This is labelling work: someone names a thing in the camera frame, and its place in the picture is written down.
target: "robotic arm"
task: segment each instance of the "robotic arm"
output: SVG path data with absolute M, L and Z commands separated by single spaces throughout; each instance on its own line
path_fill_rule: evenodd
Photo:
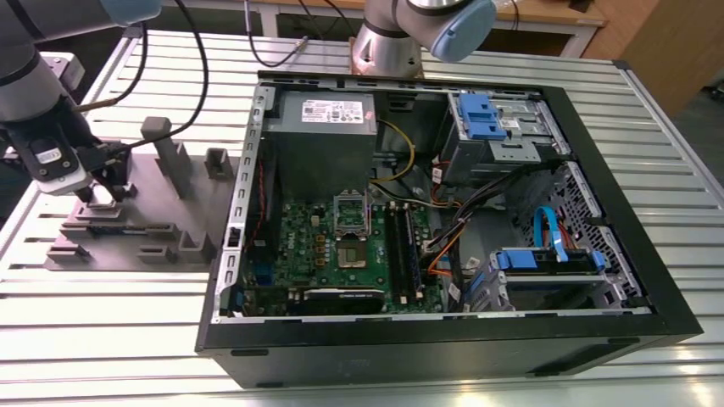
M 93 177 L 78 151 L 101 141 L 34 43 L 127 26 L 158 13 L 159 0 L 0 0 L 0 129 L 45 193 L 87 187 Z
M 354 40 L 358 75 L 413 77 L 421 73 L 422 45 L 433 57 L 455 62 L 479 46 L 503 0 L 366 0 Z
M 442 61 L 461 60 L 489 33 L 495 3 L 506 2 L 367 0 L 351 71 L 415 76 L 421 45 Z M 0 0 L 0 137 L 45 193 L 74 192 L 87 202 L 94 179 L 122 201 L 130 152 L 103 155 L 109 147 L 93 136 L 34 44 L 127 26 L 158 13 L 159 0 Z

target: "green motherboard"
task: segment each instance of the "green motherboard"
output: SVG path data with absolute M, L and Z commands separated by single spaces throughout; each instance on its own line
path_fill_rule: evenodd
M 366 237 L 339 237 L 334 235 L 333 203 L 283 203 L 277 259 L 267 270 L 269 279 L 255 292 L 258 315 L 285 315 L 287 289 L 295 287 L 374 289 L 385 295 L 382 313 L 439 312 L 439 282 L 435 278 L 425 277 L 421 298 L 414 301 L 402 304 L 391 295 L 383 224 L 386 210 L 379 204 L 367 208 L 355 208 L 350 203 L 339 205 L 337 225 L 359 225 L 365 223 L 365 217 L 369 219 Z M 419 243 L 429 239 L 427 213 L 422 207 L 409 206 L 406 210 L 418 248 Z

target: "motherboard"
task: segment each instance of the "motherboard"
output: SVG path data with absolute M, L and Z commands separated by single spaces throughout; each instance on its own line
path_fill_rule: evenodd
M 397 218 L 407 221 L 407 229 Z M 257 315 L 293 314 L 289 304 L 298 296 L 309 290 L 325 294 L 325 288 L 383 296 L 382 314 L 439 312 L 437 277 L 419 275 L 417 261 L 406 268 L 429 234 L 423 207 L 366 204 L 349 196 L 329 203 L 286 201 L 277 259 L 247 270 L 257 283 Z

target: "yellow cable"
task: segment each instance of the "yellow cable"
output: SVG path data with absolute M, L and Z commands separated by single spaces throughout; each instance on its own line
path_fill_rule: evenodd
M 394 176 L 387 176 L 385 178 L 375 178 L 371 180 L 371 182 L 387 182 L 387 181 L 394 181 L 397 178 L 403 176 L 406 172 L 411 169 L 411 166 L 414 165 L 414 145 L 411 144 L 411 140 L 409 139 L 409 136 L 395 125 L 393 125 L 386 120 L 377 119 L 377 121 L 381 121 L 382 123 L 385 123 L 390 127 L 390 129 L 393 129 L 397 132 L 397 134 L 402 136 L 402 138 L 405 139 L 406 145 L 409 146 L 409 161 L 406 162 L 405 169 L 401 172 L 398 172 L 397 175 Z

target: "metal table surface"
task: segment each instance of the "metal table surface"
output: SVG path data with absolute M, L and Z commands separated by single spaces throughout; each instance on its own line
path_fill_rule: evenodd
M 151 31 L 135 92 L 87 115 L 95 135 L 135 140 L 147 115 L 182 123 L 201 72 L 189 34 Z M 278 59 L 293 40 L 258 39 Z M 239 36 L 206 35 L 205 112 L 177 139 L 190 153 L 238 150 L 259 65 Z M 138 66 L 122 39 L 86 102 L 121 92 Z M 311 42 L 281 69 L 346 73 L 347 45 Z M 638 80 L 609 62 L 477 53 L 459 64 L 423 58 L 427 77 L 561 86 L 587 126 L 705 334 L 639 351 L 585 373 L 543 380 L 414 383 L 242 391 L 193 353 L 207 275 L 51 272 L 41 268 L 73 197 L 30 187 L 0 233 L 0 404 L 91 400 L 141 405 L 599 405 L 713 406 L 724 399 L 724 198 Z

